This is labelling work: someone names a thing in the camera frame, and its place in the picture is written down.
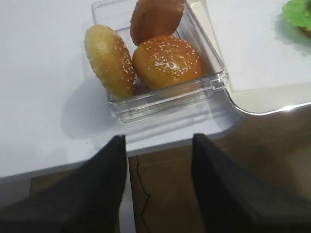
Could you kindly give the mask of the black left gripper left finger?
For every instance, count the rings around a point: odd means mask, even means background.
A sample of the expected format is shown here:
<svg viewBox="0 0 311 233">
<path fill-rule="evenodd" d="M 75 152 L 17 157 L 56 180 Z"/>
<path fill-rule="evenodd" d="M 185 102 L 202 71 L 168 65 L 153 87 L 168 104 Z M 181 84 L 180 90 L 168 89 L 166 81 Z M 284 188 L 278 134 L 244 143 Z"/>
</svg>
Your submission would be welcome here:
<svg viewBox="0 0 311 233">
<path fill-rule="evenodd" d="M 125 136 L 114 136 L 60 182 L 0 210 L 2 233 L 112 233 L 127 176 Z"/>
</svg>

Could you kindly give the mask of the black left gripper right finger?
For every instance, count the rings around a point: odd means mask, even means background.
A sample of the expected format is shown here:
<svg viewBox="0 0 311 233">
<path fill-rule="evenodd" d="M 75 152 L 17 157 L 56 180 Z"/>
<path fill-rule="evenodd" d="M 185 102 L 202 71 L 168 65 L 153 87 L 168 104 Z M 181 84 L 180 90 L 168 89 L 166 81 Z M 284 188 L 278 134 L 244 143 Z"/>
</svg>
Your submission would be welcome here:
<svg viewBox="0 0 311 233">
<path fill-rule="evenodd" d="M 309 233 L 311 203 L 242 168 L 206 135 L 192 139 L 191 176 L 209 233 Z"/>
</svg>

